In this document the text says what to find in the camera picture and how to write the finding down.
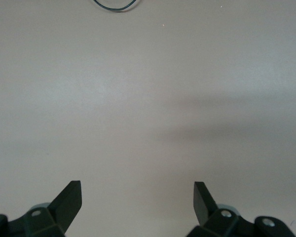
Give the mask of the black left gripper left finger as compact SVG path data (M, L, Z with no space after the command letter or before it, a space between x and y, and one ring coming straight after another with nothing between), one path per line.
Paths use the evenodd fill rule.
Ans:
M0 237L64 237L82 207L80 181L69 184L48 204L8 221L0 214Z

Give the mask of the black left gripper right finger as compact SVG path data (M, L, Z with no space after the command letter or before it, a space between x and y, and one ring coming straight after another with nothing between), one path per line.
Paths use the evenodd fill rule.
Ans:
M253 223L229 207L219 207L204 182L195 182L193 208L199 222L188 237L294 237L281 220L258 216Z

